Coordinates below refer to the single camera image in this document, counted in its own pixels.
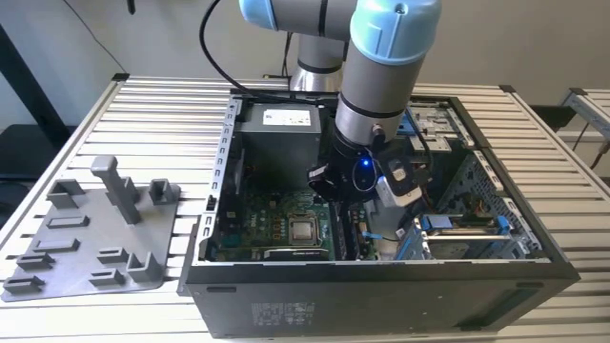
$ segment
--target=black cable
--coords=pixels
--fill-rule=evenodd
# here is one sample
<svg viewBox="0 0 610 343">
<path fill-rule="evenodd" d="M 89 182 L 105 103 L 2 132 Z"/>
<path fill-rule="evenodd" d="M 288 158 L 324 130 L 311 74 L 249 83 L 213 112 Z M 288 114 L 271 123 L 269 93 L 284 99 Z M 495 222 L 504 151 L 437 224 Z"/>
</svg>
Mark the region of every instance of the black cable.
<svg viewBox="0 0 610 343">
<path fill-rule="evenodd" d="M 575 147 L 578 146 L 578 143 L 580 143 L 582 135 L 584 134 L 584 131 L 587 131 L 587 128 L 588 128 L 588 123 L 582 128 L 582 131 L 580 131 L 580 134 L 579 134 L 579 136 L 578 136 L 578 138 L 575 140 L 574 146 L 571 147 L 572 151 L 575 151 Z"/>
<path fill-rule="evenodd" d="M 387 237 L 381 237 L 381 239 L 384 241 L 388 241 L 388 242 L 399 242 L 400 241 L 400 239 L 391 239 L 391 238 L 387 238 Z"/>
<path fill-rule="evenodd" d="M 277 102 L 291 102 L 293 104 L 305 104 L 305 105 L 313 105 L 317 106 L 319 103 L 316 101 L 308 101 L 304 99 L 295 99 L 295 98 L 283 98 L 280 96 L 272 96 L 269 94 L 264 94 L 259 91 L 255 91 L 253 89 L 245 88 L 233 78 L 225 73 L 223 68 L 219 66 L 216 63 L 216 60 L 213 60 L 212 55 L 209 54 L 208 46 L 205 44 L 205 26 L 208 25 L 209 17 L 212 16 L 213 9 L 219 5 L 220 0 L 213 0 L 212 3 L 208 6 L 208 9 L 205 10 L 205 15 L 203 16 L 201 20 L 201 26 L 199 27 L 199 43 L 201 45 L 201 50 L 203 54 L 205 55 L 205 58 L 208 59 L 209 64 L 213 66 L 213 69 L 216 69 L 216 72 L 221 75 L 221 77 L 235 86 L 236 89 L 243 91 L 251 96 L 255 96 L 260 99 L 267 99 L 271 101 L 277 101 Z"/>
<path fill-rule="evenodd" d="M 292 42 L 292 33 L 285 33 L 285 44 L 284 44 L 284 60 L 281 61 L 281 76 L 288 77 L 288 52 L 289 52 L 289 45 Z"/>
<path fill-rule="evenodd" d="M 80 22 L 82 23 L 82 25 L 85 26 L 86 28 L 86 31 L 88 33 L 92 35 L 93 37 L 93 40 L 94 42 L 97 43 L 97 45 L 104 49 L 105 53 L 110 56 L 110 58 L 114 60 L 116 64 L 118 65 L 118 68 L 122 70 L 124 73 L 126 73 L 125 71 L 125 68 L 122 68 L 122 65 L 118 63 L 118 61 L 116 60 L 114 58 L 114 55 L 112 55 L 112 53 L 108 51 L 108 49 L 105 48 L 104 44 L 101 44 L 101 42 L 97 40 L 97 37 L 93 35 L 93 31 L 90 30 L 90 28 L 88 27 L 85 21 L 82 20 L 82 18 L 80 17 L 77 11 L 74 10 L 74 8 L 72 7 L 72 5 L 69 4 L 68 0 L 62 0 L 64 1 L 64 4 L 69 7 L 69 9 L 72 10 L 72 13 L 76 15 L 76 17 L 78 18 Z"/>
<path fill-rule="evenodd" d="M 592 164 L 588 168 L 594 169 L 598 166 L 599 161 L 602 160 L 603 153 L 599 153 L 598 156 L 595 157 L 595 160 L 592 161 Z"/>
</svg>

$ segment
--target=motherboard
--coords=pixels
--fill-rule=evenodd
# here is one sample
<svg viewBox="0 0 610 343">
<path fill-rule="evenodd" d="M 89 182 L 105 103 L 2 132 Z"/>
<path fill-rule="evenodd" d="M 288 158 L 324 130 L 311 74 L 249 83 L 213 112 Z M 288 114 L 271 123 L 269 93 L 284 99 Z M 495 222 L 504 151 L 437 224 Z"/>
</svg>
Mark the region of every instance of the motherboard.
<svg viewBox="0 0 610 343">
<path fill-rule="evenodd" d="M 241 227 L 223 232 L 219 261 L 289 260 L 295 254 L 333 260 L 328 204 L 313 191 L 245 189 Z"/>
</svg>

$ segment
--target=white wall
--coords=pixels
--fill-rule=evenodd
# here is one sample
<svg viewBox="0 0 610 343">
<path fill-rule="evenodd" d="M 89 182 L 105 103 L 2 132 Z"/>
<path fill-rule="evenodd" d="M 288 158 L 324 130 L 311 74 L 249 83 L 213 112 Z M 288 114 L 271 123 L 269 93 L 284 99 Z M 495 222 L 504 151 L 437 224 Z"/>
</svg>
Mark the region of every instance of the white wall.
<svg viewBox="0 0 610 343">
<path fill-rule="evenodd" d="M 69 1 L 129 73 L 216 77 L 197 41 L 208 0 L 136 0 L 134 16 L 125 0 Z M 512 84 L 538 104 L 555 104 L 570 86 L 610 88 L 607 13 L 607 0 L 444 0 L 419 81 Z M 61 118 L 76 124 L 114 62 L 61 0 L 0 0 L 0 22 Z M 284 35 L 247 24 L 237 0 L 223 1 L 208 37 L 231 75 L 279 73 Z M 6 88 L 0 79 L 0 128 L 32 122 Z"/>
</svg>

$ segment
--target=gray plastic tray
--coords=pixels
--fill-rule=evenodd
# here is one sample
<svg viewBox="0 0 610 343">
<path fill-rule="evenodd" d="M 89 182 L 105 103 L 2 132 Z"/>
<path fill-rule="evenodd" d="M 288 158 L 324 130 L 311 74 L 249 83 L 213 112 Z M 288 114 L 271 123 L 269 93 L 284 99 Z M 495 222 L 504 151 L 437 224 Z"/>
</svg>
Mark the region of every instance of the gray plastic tray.
<svg viewBox="0 0 610 343">
<path fill-rule="evenodd" d="M 118 177 L 112 156 L 100 156 L 92 171 L 106 189 L 56 181 L 48 194 L 53 206 L 4 282 L 2 301 L 161 286 L 180 187 L 165 179 L 133 187 Z M 128 218 L 136 223 L 126 224 Z"/>
</svg>

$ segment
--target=aluminum slotted table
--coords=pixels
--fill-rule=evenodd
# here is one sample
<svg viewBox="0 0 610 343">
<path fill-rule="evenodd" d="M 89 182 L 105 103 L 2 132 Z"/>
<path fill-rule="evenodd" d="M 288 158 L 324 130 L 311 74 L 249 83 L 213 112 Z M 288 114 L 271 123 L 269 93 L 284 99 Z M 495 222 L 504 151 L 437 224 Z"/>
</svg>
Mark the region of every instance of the aluminum slotted table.
<svg viewBox="0 0 610 343">
<path fill-rule="evenodd" d="M 285 81 L 243 81 L 285 89 Z M 165 283 L 126 294 L 0 302 L 0 338 L 17 342 L 209 342 L 199 311 L 175 293 L 188 233 L 205 207 L 213 156 L 228 100 L 227 82 L 129 77 L 113 81 L 64 149 L 0 230 L 0 281 L 29 245 L 49 203 L 52 181 L 97 188 L 93 156 L 116 155 L 136 186 L 168 178 L 181 186 Z M 582 281 L 494 334 L 441 337 L 295 338 L 288 342 L 610 342 L 610 190 L 535 116 L 498 86 L 419 84 L 420 95 L 456 96 L 487 137 Z"/>
</svg>

